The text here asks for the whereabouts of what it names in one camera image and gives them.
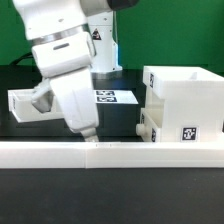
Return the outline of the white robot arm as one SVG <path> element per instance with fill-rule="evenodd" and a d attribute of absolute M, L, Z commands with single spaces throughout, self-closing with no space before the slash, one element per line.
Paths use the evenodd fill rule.
<path fill-rule="evenodd" d="M 98 140 L 98 110 L 90 66 L 96 49 L 89 16 L 135 6 L 140 0 L 12 0 L 42 75 L 31 95 L 41 113 L 57 102 L 70 130 Z"/>

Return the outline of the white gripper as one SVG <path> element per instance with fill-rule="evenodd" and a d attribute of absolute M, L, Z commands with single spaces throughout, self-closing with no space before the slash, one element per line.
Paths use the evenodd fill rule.
<path fill-rule="evenodd" d="M 52 78 L 50 86 L 68 127 L 74 133 L 82 131 L 86 142 L 97 142 L 99 118 L 89 69 Z"/>

